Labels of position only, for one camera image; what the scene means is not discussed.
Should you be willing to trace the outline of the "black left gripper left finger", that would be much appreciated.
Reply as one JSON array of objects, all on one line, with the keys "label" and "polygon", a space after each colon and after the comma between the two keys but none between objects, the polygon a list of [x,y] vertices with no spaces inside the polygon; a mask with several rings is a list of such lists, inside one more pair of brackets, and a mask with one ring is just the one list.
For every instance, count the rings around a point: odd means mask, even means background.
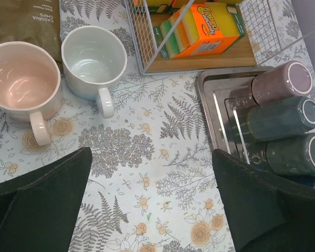
[{"label": "black left gripper left finger", "polygon": [[68,251],[91,164],[80,148],[0,183],[0,251]]}]

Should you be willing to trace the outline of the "pink mug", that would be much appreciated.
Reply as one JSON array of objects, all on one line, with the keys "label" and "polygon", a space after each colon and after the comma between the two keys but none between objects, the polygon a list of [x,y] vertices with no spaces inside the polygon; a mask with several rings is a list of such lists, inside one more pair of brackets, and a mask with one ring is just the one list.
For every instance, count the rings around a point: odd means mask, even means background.
[{"label": "pink mug", "polygon": [[60,70],[48,52],[23,41],[0,44],[0,109],[29,122],[38,145],[51,143],[47,120],[61,103]]}]

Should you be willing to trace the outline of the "white blue gradient mug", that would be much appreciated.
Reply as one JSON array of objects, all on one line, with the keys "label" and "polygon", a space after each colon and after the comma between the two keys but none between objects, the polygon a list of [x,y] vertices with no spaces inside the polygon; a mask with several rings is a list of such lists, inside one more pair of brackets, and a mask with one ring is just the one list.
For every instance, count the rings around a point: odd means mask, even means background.
[{"label": "white blue gradient mug", "polygon": [[73,29],[61,45],[67,85],[77,97],[95,101],[106,119],[114,116],[110,94],[124,74],[128,56],[121,40],[98,26]]}]

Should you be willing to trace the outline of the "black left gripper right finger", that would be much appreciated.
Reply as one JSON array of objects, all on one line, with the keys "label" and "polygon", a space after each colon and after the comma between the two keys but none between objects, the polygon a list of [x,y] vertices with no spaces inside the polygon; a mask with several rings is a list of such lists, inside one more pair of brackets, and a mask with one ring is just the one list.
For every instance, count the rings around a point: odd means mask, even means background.
[{"label": "black left gripper right finger", "polygon": [[236,251],[315,251],[315,189],[212,152]]}]

